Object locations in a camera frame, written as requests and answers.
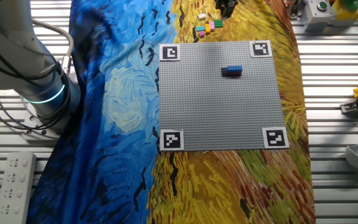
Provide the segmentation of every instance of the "yellow lego brick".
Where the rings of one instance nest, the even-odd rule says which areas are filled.
[[[205,34],[210,34],[211,33],[211,26],[209,24],[205,24]]]
[[[358,19],[358,9],[356,11],[349,11],[343,5],[343,0],[336,0],[333,4],[336,19],[344,21],[346,19]]]

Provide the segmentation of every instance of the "gray lego baseplate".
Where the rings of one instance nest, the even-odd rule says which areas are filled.
[[[160,44],[159,94],[161,151],[289,147],[269,40]]]

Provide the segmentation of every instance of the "pink lego brick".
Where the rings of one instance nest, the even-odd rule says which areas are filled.
[[[199,31],[198,35],[200,38],[203,38],[205,36],[205,32],[204,31]]]
[[[213,21],[209,22],[209,28],[211,29],[211,32],[215,31],[215,23]]]

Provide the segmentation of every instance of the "white power strip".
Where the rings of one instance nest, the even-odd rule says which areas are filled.
[[[35,161],[31,152],[8,155],[0,193],[0,224],[25,224]]]

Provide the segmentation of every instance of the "blue lego brick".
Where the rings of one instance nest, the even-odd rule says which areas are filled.
[[[241,73],[242,66],[241,65],[227,66],[227,72],[228,73]]]
[[[196,27],[196,31],[205,31],[205,26],[201,26],[201,27]]]

